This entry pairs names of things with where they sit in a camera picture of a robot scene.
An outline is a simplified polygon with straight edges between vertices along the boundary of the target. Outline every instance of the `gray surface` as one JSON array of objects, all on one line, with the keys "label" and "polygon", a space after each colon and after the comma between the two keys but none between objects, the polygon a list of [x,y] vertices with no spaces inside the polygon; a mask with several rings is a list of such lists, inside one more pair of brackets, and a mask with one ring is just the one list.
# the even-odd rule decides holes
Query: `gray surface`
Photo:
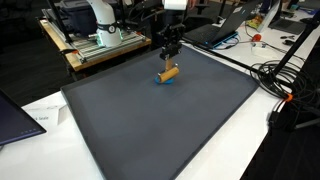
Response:
[{"label": "gray surface", "polygon": [[257,88],[251,77],[191,49],[174,60],[171,85],[153,51],[62,88],[107,179],[175,178]]},{"label": "gray surface", "polygon": [[306,0],[305,2],[299,2],[298,5],[310,9],[320,9],[319,0]]},{"label": "gray surface", "polygon": [[[283,27],[282,24],[285,23],[286,21],[291,22],[292,24],[288,27]],[[287,20],[287,19],[279,19],[276,22],[270,24],[269,28],[277,29],[279,31],[283,31],[283,32],[287,32],[287,33],[291,33],[291,34],[295,34],[295,35],[299,35],[306,28],[306,24],[301,23],[301,22]]]},{"label": "gray surface", "polygon": [[237,7],[238,11],[231,12],[227,17],[225,23],[223,23],[218,31],[214,31],[216,29],[213,29],[213,27],[210,27],[210,24],[207,24],[195,30],[192,30],[191,32],[185,33],[184,37],[192,43],[201,43],[212,48],[217,43],[220,43],[224,39],[232,36],[241,25],[241,23],[250,15],[250,12],[254,10],[257,4],[258,1],[250,1],[249,3],[244,4],[241,9],[239,9],[240,7]]}]

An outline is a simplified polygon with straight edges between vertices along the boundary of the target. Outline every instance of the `floor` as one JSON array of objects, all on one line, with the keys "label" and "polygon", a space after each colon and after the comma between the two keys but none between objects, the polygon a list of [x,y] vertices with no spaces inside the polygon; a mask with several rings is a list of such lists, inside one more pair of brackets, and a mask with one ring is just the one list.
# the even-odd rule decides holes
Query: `floor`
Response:
[{"label": "floor", "polygon": [[[42,7],[44,4],[41,3],[36,7]],[[220,4],[210,2],[210,8],[206,8],[203,14],[216,19],[219,8]],[[226,6],[223,16],[230,9]],[[15,33],[7,39],[11,43],[0,54],[0,89],[20,106],[46,97],[73,82],[55,46],[41,35],[38,28],[34,28],[34,24],[32,27],[34,36]],[[319,47],[314,49],[304,67],[313,73],[314,78],[320,77],[319,50]],[[294,116],[287,107],[281,112],[283,120]],[[312,118],[313,115],[304,114],[299,121]],[[270,129],[242,179],[317,179],[320,175],[319,133],[317,126],[294,132]]]}]

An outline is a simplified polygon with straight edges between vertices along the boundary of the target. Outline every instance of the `table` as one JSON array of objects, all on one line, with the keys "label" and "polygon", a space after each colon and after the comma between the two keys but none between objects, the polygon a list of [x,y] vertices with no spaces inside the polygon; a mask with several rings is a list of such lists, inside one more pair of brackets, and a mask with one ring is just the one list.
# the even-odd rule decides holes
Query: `table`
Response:
[{"label": "table", "polygon": [[[52,39],[54,44],[58,47],[59,51],[64,50],[64,49],[69,49],[70,47],[65,43],[58,33],[55,31],[52,26],[50,26],[49,22],[44,19],[44,20],[39,20],[39,25],[41,26],[42,30],[44,33],[48,34],[48,36]],[[89,68],[91,66],[94,66],[96,64],[102,63],[104,61],[110,60],[112,58],[118,57],[120,55],[126,54],[128,52],[132,52],[134,50],[140,49],[142,47],[147,47],[151,44],[151,40],[149,38],[146,38],[145,41],[141,41],[139,44],[135,44],[133,46],[129,46],[120,50],[116,50],[106,56],[99,57],[96,60],[93,61],[87,61],[84,63],[81,63],[80,59],[72,54],[66,54],[65,55],[65,60],[67,61],[68,65],[71,66],[71,69],[69,70],[70,72],[78,72],[80,70]]]},{"label": "table", "polygon": [[[239,28],[239,32],[243,32],[243,27]],[[278,37],[286,33],[268,30],[264,32],[263,37],[269,35]],[[307,39],[307,44],[302,47],[303,50],[299,50],[297,54],[306,58],[319,35],[318,28]],[[288,50],[288,47],[281,46],[280,38],[273,38],[272,41],[266,38],[266,40],[274,46]],[[267,61],[248,53],[250,46],[241,44],[222,53],[236,57],[247,65],[257,61]],[[213,58],[248,73],[237,65]],[[300,60],[293,59],[293,61],[302,65]],[[240,179],[268,132],[269,112],[277,102],[279,99],[259,88],[209,140],[177,179]],[[58,92],[23,108],[65,104],[61,93]],[[4,147],[0,152],[0,179],[103,179],[67,107],[63,114],[65,118],[58,126],[47,128],[47,134]]]}]

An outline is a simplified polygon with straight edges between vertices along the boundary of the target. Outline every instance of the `black laptop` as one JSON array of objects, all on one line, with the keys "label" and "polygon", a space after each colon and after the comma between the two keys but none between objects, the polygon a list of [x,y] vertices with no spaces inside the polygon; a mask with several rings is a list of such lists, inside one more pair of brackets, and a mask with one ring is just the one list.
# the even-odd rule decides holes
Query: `black laptop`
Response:
[{"label": "black laptop", "polygon": [[207,24],[184,34],[183,40],[213,48],[236,34],[236,30],[243,21],[255,9],[258,1],[251,0],[242,6],[238,6],[229,15],[221,27]]},{"label": "black laptop", "polygon": [[46,132],[0,90],[0,146]]},{"label": "black laptop", "polygon": [[306,28],[306,24],[288,19],[278,19],[277,21],[271,23],[269,28],[299,35]]}]

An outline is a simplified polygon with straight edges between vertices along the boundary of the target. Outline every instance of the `wire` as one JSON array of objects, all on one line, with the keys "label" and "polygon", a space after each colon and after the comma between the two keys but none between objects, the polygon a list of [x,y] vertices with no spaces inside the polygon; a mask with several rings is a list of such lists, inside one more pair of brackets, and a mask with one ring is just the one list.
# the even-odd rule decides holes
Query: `wire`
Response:
[{"label": "wire", "polygon": [[[259,66],[259,71],[257,71],[257,73],[250,71],[250,75],[266,92],[292,104],[296,109],[299,109],[297,107],[300,106],[315,107],[316,104],[314,101],[319,96],[317,93],[318,87],[312,82],[310,76],[290,62],[288,62],[288,65],[290,66],[285,66],[280,73],[276,75],[273,73],[273,70],[279,62],[280,61],[278,60],[273,60],[263,64],[254,64],[252,67]],[[290,84],[290,89],[286,90],[278,79],[288,82]],[[307,84],[311,86],[311,90],[307,89]],[[293,96],[291,100],[288,100],[289,94],[292,94]]]},{"label": "wire", "polygon": [[227,50],[227,49],[230,49],[230,48],[232,48],[232,47],[234,47],[234,46],[236,46],[238,43],[239,43],[239,39],[238,38],[233,38],[234,40],[236,40],[236,42],[235,43],[222,43],[222,45],[223,44],[229,44],[228,46],[226,46],[225,48],[214,48],[213,50]]},{"label": "wire", "polygon": [[246,25],[246,24],[244,25],[244,28],[245,28],[245,30],[246,30],[246,34],[247,34],[249,37],[251,37],[251,38],[252,38],[252,36],[248,33],[247,26],[248,26],[248,25]]},{"label": "wire", "polygon": [[[251,36],[251,35],[248,33],[247,26],[248,26],[248,25],[245,25],[245,26],[244,26],[244,27],[245,27],[246,34],[247,34],[249,37],[253,38],[253,36]],[[267,46],[269,46],[269,47],[271,47],[271,48],[273,48],[273,49],[275,49],[275,50],[277,50],[277,51],[279,51],[279,52],[282,52],[282,53],[284,53],[284,54],[286,54],[286,53],[288,52],[288,51],[286,51],[286,50],[283,50],[283,49],[277,48],[277,47],[275,47],[275,46],[272,46],[271,44],[268,44],[268,43],[265,42],[265,41],[259,41],[259,42],[265,43]],[[298,58],[298,59],[300,59],[300,60],[302,60],[303,62],[306,61],[306,59],[304,59],[304,58],[302,58],[302,57],[300,57],[300,56],[297,56],[297,55],[293,55],[293,56],[296,57],[296,58]]]},{"label": "wire", "polygon": [[286,101],[281,100],[280,103],[276,106],[276,108],[274,108],[274,110],[275,110],[276,112],[279,112],[280,107],[281,107],[285,102],[286,102]]},{"label": "wire", "polygon": [[135,6],[129,11],[128,19],[131,19],[131,15],[132,15],[133,11],[136,10],[136,9],[137,9],[137,7]]},{"label": "wire", "polygon": [[156,16],[156,15],[159,15],[159,14],[163,14],[165,12],[166,12],[166,10],[159,10],[159,11],[156,11],[156,12],[154,12],[154,13],[146,16],[146,17],[144,17],[144,13],[143,13],[142,16],[141,16],[141,21],[145,21],[145,20],[147,20],[147,19],[149,19],[149,18],[151,18],[153,16]]},{"label": "wire", "polygon": [[130,16],[131,16],[131,15],[130,15],[130,16],[129,16],[129,17],[130,17],[129,20],[130,20],[130,21],[135,20],[135,19],[137,19],[139,16],[141,16],[141,14],[143,14],[143,13],[144,13],[143,11],[140,11],[140,12],[138,12],[134,17],[130,17]]}]

